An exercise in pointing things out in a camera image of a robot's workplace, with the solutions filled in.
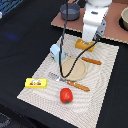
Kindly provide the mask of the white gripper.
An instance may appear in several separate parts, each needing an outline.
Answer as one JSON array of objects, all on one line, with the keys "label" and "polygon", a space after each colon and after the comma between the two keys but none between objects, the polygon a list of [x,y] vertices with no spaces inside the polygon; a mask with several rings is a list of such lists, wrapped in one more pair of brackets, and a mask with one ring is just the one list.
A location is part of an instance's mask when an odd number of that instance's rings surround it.
[{"label": "white gripper", "polygon": [[95,7],[87,5],[83,17],[82,40],[89,43],[96,34],[102,36],[106,27],[105,15],[107,7]]}]

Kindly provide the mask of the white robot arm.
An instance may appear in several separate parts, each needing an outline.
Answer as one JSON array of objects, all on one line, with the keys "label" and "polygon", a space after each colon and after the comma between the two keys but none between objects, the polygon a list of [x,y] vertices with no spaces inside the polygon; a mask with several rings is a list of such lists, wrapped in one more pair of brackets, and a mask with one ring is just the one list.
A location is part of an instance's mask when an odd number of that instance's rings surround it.
[{"label": "white robot arm", "polygon": [[103,18],[107,15],[112,0],[87,0],[83,17],[82,40],[92,41]]}]

